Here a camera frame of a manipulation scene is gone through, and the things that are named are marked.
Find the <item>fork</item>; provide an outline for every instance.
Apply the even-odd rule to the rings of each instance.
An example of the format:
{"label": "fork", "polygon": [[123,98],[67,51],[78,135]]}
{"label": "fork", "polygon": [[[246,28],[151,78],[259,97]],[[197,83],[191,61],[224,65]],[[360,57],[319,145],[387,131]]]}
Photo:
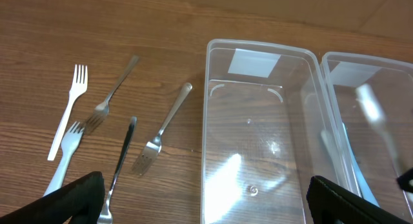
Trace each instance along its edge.
{"label": "fork", "polygon": [[134,130],[135,130],[136,123],[137,123],[137,118],[135,116],[132,116],[132,118],[130,119],[128,132],[126,133],[125,140],[123,141],[121,155],[119,157],[119,161],[117,162],[115,176],[112,180],[112,184],[110,185],[110,189],[108,192],[108,197],[106,198],[106,202],[102,207],[102,211],[99,215],[99,218],[97,219],[97,224],[113,224],[114,222],[114,217],[109,210],[110,198],[112,197],[112,193],[114,192],[117,177],[119,173],[121,172],[122,164],[123,164],[123,161],[125,160],[126,153],[128,152],[130,142],[132,141],[132,137],[134,136]]}
{"label": "fork", "polygon": [[185,83],[183,85],[181,92],[176,98],[175,103],[172,106],[169,114],[163,121],[162,127],[157,133],[156,137],[154,137],[152,140],[146,143],[146,146],[143,148],[141,154],[136,159],[134,166],[132,167],[133,172],[142,176],[143,174],[145,174],[145,172],[148,171],[149,167],[155,161],[155,159],[157,158],[157,155],[161,151],[161,148],[162,148],[161,137],[162,137],[162,134],[165,128],[168,126],[170,120],[173,118],[176,111],[182,105],[182,102],[185,100],[185,98],[187,97],[187,95],[189,94],[191,90],[192,90],[192,85],[190,83]]}
{"label": "fork", "polygon": [[53,161],[56,157],[57,150],[59,149],[60,142],[62,141],[63,134],[69,120],[70,112],[72,111],[73,104],[76,99],[84,94],[88,88],[88,67],[85,65],[75,65],[75,73],[73,75],[72,87],[69,91],[69,101],[63,114],[62,120],[60,120],[59,127],[57,128],[56,135],[54,136],[52,146],[47,160]]}
{"label": "fork", "polygon": [[69,166],[70,159],[73,156],[73,153],[76,151],[77,147],[80,144],[82,139],[84,129],[78,129],[80,122],[76,121],[66,132],[62,140],[62,159],[60,160],[59,166],[54,173],[54,176],[46,189],[46,192],[43,196],[48,195],[51,192],[56,191],[62,187],[63,180]]}
{"label": "fork", "polygon": [[106,119],[107,115],[109,114],[110,98],[112,98],[115,91],[121,85],[123,80],[125,80],[127,75],[129,75],[132,69],[134,69],[138,61],[139,61],[138,56],[132,56],[132,58],[129,61],[128,66],[125,68],[125,71],[123,72],[122,76],[117,80],[117,83],[115,84],[113,89],[109,92],[109,95],[106,97],[106,99],[102,103],[98,104],[95,107],[92,115],[89,116],[88,119],[86,119],[86,121],[82,124],[81,127],[85,127],[86,134],[92,133],[93,130]]}

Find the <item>plastic bin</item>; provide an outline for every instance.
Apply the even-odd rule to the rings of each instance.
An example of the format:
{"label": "plastic bin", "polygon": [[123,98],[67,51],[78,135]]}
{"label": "plastic bin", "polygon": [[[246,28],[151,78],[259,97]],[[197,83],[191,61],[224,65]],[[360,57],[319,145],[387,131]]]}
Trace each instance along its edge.
{"label": "plastic bin", "polygon": [[[313,175],[357,192],[326,98],[308,50],[209,42],[201,222],[312,223],[305,195]],[[331,133],[328,143],[322,131]]]}
{"label": "plastic bin", "polygon": [[321,69],[327,83],[339,144],[348,140],[379,206],[411,222],[411,213],[403,192],[396,183],[396,173],[385,143],[367,123],[355,89],[369,84],[387,115],[388,125],[398,142],[407,165],[413,165],[413,65],[391,59],[329,52],[323,56]]}

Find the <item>white label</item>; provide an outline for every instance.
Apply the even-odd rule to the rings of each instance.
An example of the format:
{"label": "white label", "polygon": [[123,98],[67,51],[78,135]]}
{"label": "white label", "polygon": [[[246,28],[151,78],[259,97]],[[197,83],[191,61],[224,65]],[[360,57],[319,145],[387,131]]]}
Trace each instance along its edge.
{"label": "white label", "polygon": [[279,54],[236,49],[228,73],[267,78],[280,57]]}
{"label": "white label", "polygon": [[333,85],[356,88],[364,84],[380,69],[379,66],[340,62],[330,73],[330,79]]}

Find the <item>white plastic fork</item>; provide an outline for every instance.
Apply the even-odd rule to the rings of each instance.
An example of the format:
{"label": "white plastic fork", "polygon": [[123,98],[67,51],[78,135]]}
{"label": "white plastic fork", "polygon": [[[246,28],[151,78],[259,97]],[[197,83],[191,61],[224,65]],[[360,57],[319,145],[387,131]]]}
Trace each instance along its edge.
{"label": "white plastic fork", "polygon": [[75,65],[75,73],[73,76],[72,87],[69,91],[69,102],[67,104],[65,113],[57,128],[56,135],[54,136],[52,147],[50,148],[49,156],[47,160],[53,161],[56,157],[57,150],[59,150],[60,142],[62,141],[63,134],[67,126],[67,122],[72,111],[73,104],[76,99],[84,94],[88,88],[88,67],[85,65]]}
{"label": "white plastic fork", "polygon": [[80,144],[80,141],[83,136],[84,128],[79,129],[80,122],[75,121],[73,125],[66,132],[62,140],[62,159],[60,160],[59,166],[54,173],[52,180],[49,183],[49,186],[46,189],[46,192],[43,196],[48,195],[62,187],[63,180],[65,179],[66,171],[69,166],[70,159],[75,153],[77,147]]}

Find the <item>brown table top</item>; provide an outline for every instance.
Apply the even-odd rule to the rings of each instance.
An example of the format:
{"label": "brown table top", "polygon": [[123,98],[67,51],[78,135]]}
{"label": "brown table top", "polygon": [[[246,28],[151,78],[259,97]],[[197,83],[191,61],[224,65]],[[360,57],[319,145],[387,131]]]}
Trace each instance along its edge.
{"label": "brown table top", "polygon": [[[69,124],[104,100],[137,54],[109,118],[83,138],[64,184],[98,170],[108,189],[130,116],[137,116],[111,202],[116,223],[199,223],[205,55],[215,38],[298,46],[319,61],[328,51],[413,59],[413,43],[178,0],[0,0],[0,216],[40,198],[55,172],[61,151],[46,159],[74,65],[88,65],[89,85]],[[138,178],[132,164],[184,82],[194,89],[165,131],[158,160]]]}

